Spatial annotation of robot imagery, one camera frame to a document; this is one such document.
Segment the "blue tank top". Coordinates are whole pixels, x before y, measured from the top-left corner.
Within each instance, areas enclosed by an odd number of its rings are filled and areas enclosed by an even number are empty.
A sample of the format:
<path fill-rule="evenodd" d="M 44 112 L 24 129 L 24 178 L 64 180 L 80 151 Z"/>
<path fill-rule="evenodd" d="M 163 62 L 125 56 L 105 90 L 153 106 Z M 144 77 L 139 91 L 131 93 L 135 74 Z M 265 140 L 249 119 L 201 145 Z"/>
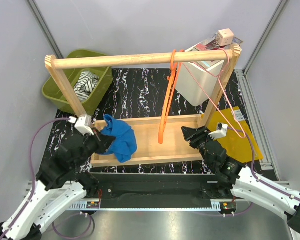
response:
<path fill-rule="evenodd" d="M 101 130 L 101 133 L 106 136 L 115 137 L 115 141 L 107 153 L 103 155 L 114 154 L 119 163 L 128 162 L 138 149 L 134 130 L 123 120 L 115 119 L 109 114 L 105 114 L 103 119 L 106 126 Z"/>

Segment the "striped white tank top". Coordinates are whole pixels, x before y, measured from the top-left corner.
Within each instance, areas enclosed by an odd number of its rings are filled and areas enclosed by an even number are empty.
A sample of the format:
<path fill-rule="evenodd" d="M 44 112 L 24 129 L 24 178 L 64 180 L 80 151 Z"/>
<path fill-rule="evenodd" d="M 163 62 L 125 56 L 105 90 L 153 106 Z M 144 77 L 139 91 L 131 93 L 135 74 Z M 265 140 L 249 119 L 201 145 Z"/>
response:
<path fill-rule="evenodd" d="M 97 86 L 100 77 L 94 73 L 83 70 L 78 78 L 77 83 L 74 85 L 74 92 L 78 99 L 83 102 L 89 98 L 95 87 Z"/>

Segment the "orange plastic hanger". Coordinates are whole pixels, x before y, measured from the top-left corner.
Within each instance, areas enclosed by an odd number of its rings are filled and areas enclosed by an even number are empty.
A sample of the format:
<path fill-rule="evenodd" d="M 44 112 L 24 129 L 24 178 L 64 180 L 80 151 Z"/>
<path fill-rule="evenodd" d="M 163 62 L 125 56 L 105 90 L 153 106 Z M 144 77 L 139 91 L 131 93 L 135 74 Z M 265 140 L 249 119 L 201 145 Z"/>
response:
<path fill-rule="evenodd" d="M 166 128 L 166 124 L 168 121 L 168 116 L 169 112 L 171 109 L 171 104 L 173 100 L 173 96 L 175 93 L 176 85 L 178 82 L 179 78 L 179 68 L 181 67 L 182 63 L 177 63 L 175 62 L 175 54 L 177 53 L 177 50 L 174 49 L 172 54 L 171 54 L 171 59 L 170 59 L 170 76 L 167 77 L 168 80 L 168 86 L 166 90 L 166 95 L 163 103 L 163 108 L 162 108 L 162 114 L 161 114 L 161 119 L 160 119 L 160 124 L 159 124 L 159 131 L 158 131 L 158 143 L 163 144 L 164 142 L 164 132 Z"/>

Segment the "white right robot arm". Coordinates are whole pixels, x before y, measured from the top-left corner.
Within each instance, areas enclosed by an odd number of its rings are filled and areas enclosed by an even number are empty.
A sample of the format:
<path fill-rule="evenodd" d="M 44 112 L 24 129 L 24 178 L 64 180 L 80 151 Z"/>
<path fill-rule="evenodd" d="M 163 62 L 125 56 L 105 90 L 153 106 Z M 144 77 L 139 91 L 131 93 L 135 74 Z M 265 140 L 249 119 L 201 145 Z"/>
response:
<path fill-rule="evenodd" d="M 181 127 L 184 140 L 197 149 L 204 163 L 217 177 L 218 195 L 245 199 L 259 205 L 287 222 L 300 234 L 300 192 L 284 187 L 256 173 L 253 166 L 246 166 L 230 157 L 218 139 L 224 138 L 231 128 L 220 123 L 215 131 L 207 127 Z"/>

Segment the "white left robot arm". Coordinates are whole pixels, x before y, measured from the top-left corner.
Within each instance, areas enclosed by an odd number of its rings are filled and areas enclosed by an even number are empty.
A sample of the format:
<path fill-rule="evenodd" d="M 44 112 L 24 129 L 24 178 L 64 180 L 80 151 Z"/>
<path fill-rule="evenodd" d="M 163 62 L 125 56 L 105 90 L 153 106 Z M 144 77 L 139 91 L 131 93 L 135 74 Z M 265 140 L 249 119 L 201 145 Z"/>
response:
<path fill-rule="evenodd" d="M 43 162 L 32 187 L 15 213 L 0 223 L 0 240 L 39 240 L 46 223 L 53 222 L 74 202 L 98 194 L 98 180 L 78 171 L 93 154 L 108 151 L 116 140 L 96 128 L 91 134 L 75 134 Z"/>

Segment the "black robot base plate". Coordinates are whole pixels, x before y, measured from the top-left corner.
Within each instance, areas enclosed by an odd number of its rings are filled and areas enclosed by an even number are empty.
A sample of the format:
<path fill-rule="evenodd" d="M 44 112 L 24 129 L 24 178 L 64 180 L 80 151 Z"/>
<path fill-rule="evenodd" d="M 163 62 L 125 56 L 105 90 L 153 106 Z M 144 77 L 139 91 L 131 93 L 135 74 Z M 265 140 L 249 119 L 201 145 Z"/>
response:
<path fill-rule="evenodd" d="M 218 211 L 233 199 L 213 174 L 96 173 L 102 211 Z"/>

